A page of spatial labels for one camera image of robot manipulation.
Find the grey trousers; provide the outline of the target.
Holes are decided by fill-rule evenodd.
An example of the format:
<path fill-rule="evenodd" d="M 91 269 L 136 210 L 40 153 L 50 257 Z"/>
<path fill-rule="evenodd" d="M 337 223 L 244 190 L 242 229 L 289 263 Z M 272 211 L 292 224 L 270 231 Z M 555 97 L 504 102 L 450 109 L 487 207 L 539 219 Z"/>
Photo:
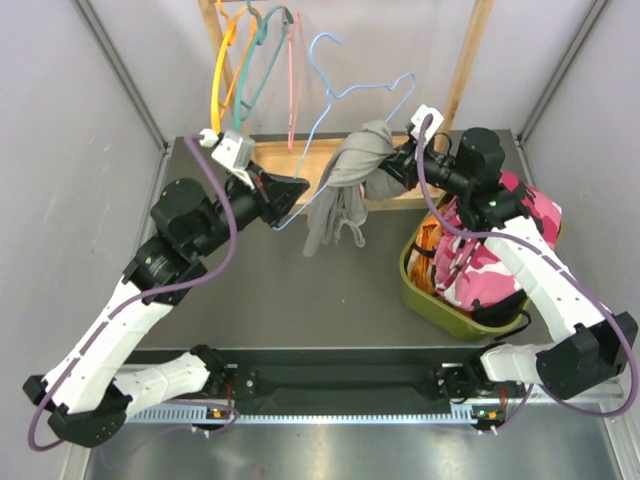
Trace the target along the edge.
<path fill-rule="evenodd" d="M 317 197 L 309 207 L 304 256 L 312 257 L 320 246 L 338 242 L 343 227 L 350 229 L 356 246 L 365 245 L 361 230 L 368 216 L 365 202 L 381 202 L 407 192 L 380 168 L 393 153 L 392 131 L 383 120 L 365 123 L 342 141 L 327 163 Z"/>

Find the orange patterned trousers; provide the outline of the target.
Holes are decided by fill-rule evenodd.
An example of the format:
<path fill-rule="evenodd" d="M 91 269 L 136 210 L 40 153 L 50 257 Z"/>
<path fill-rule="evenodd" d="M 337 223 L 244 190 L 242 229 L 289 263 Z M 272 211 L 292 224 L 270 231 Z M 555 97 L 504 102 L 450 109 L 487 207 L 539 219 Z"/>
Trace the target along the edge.
<path fill-rule="evenodd" d="M 435 255 L 442 238 L 443 228 L 433 216 L 426 218 L 410 246 L 406 273 L 409 280 L 426 294 L 435 294 Z"/>

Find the pink camouflage trousers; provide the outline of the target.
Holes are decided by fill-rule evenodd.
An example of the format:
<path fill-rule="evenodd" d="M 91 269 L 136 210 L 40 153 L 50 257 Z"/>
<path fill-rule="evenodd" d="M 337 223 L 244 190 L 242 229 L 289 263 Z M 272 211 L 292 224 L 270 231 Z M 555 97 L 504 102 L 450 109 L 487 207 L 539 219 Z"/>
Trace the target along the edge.
<path fill-rule="evenodd" d="M 502 174 L 500 183 L 516 195 L 544 241 L 555 248 L 561 229 L 561 207 L 510 172 Z M 491 306 L 523 290 L 504 263 L 481 240 L 466 240 L 444 228 L 435 267 L 435 293 L 470 317 L 474 300 L 482 307 Z"/>

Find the pink wire hanger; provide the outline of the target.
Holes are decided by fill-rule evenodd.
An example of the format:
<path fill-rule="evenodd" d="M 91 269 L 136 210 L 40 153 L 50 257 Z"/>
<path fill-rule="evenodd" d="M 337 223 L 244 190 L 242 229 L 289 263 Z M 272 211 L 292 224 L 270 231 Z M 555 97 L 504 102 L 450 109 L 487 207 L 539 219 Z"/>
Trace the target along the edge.
<path fill-rule="evenodd" d="M 295 46 L 301 38 L 301 15 L 295 13 L 293 20 L 287 22 L 287 69 L 288 69 L 288 131 L 287 131 L 287 152 L 293 150 L 295 140 L 297 115 L 299 108 L 299 83 L 296 80 L 296 54 Z"/>

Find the teal plastic hanger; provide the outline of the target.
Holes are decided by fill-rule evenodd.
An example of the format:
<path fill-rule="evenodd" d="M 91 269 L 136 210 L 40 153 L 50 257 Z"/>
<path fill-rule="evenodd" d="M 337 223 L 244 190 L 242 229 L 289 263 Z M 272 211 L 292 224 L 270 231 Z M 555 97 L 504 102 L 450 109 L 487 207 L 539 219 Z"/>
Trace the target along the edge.
<path fill-rule="evenodd" d="M 294 15 L 283 3 L 272 6 L 265 14 L 259 13 L 252 1 L 246 1 L 245 6 L 251 18 L 256 21 L 257 28 L 250 40 L 237 83 L 233 105 L 233 127 L 236 131 L 241 131 L 252 115 L 276 66 L 289 30 L 294 25 Z M 273 52 L 266 61 L 264 72 L 258 76 L 256 60 L 263 54 L 263 48 L 270 45 L 272 33 L 276 34 L 276 41 L 272 44 Z"/>

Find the yellow plastic hanger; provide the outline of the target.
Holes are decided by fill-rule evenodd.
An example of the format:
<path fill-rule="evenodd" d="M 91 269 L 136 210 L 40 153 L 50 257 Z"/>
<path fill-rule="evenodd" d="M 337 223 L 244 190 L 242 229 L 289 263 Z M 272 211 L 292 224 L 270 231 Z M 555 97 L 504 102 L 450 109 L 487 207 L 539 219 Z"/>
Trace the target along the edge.
<path fill-rule="evenodd" d="M 217 52 L 210 98 L 211 127 L 216 133 L 219 133 L 221 131 L 224 117 L 227 113 L 231 112 L 232 103 L 235 100 L 240 71 L 248 59 L 249 47 L 251 41 L 258 32 L 258 26 L 262 20 L 262 16 L 261 14 L 258 14 L 258 16 L 255 17 L 253 14 L 250 14 L 248 6 L 242 7 L 233 16 L 230 16 L 225 10 L 222 1 L 216 1 L 215 6 L 226 24 L 226 29 L 222 35 Z M 249 15 L 251 17 L 249 22 L 249 40 L 242 54 L 240 65 L 234 72 L 231 72 L 231 66 L 228 60 L 229 48 L 232 47 L 236 41 L 238 24 L 244 15 Z"/>

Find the black trousers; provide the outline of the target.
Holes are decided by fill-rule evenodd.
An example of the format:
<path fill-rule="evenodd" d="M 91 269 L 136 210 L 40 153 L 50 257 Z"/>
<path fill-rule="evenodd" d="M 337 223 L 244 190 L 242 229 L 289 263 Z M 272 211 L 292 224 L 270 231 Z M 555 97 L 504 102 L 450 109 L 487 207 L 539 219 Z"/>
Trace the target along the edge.
<path fill-rule="evenodd" d="M 520 290 L 500 302 L 491 306 L 482 307 L 478 300 L 474 300 L 471 318 L 484 326 L 498 328 L 512 323 L 523 310 L 527 296 Z"/>

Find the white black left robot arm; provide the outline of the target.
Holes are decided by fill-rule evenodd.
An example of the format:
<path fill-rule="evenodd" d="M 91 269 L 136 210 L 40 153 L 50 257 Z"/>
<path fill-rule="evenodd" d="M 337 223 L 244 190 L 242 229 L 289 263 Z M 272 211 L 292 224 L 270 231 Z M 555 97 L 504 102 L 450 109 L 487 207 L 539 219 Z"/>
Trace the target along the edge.
<path fill-rule="evenodd" d="M 73 351 L 46 375 L 32 375 L 23 390 L 60 441 L 95 448 L 139 412 L 185 394 L 224 393 L 229 369 L 218 352 L 197 345 L 148 369 L 120 368 L 149 330 L 203 283 L 203 265 L 230 238 L 256 219 L 279 223 L 309 189 L 303 178 L 248 167 L 251 185 L 231 176 L 210 200 L 196 180 L 165 187 L 151 209 L 156 232 L 136 252 L 99 317 Z"/>

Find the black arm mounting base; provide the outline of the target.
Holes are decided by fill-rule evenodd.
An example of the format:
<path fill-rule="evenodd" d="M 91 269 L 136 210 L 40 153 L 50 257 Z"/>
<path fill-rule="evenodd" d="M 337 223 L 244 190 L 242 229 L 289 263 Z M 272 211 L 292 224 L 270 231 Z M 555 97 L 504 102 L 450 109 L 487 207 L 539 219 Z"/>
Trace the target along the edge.
<path fill-rule="evenodd" d="M 479 356 L 484 351 L 446 348 L 210 349 L 135 351 L 117 379 L 141 375 L 185 355 L 187 369 L 205 363 L 206 380 L 192 392 L 219 395 L 232 383 L 238 399 L 266 397 L 277 388 L 329 391 L 390 390 L 410 386 L 431 400 L 490 394 L 503 385 L 510 394 L 524 392 L 525 380 L 488 379 Z"/>

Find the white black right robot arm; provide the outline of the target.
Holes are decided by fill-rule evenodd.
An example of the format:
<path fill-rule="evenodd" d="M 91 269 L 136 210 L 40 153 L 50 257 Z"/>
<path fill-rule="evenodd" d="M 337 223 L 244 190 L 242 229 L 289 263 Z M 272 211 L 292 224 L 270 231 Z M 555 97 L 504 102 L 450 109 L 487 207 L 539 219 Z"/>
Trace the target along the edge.
<path fill-rule="evenodd" d="M 461 340 L 493 337 L 454 371 L 437 370 L 441 391 L 487 396 L 521 382 L 568 400 L 637 375 L 637 322 L 613 314 L 559 260 L 560 207 L 505 172 L 504 157 L 494 132 L 473 128 L 455 154 L 410 139 L 381 165 L 405 187 L 448 194 L 401 256 L 405 303 Z"/>

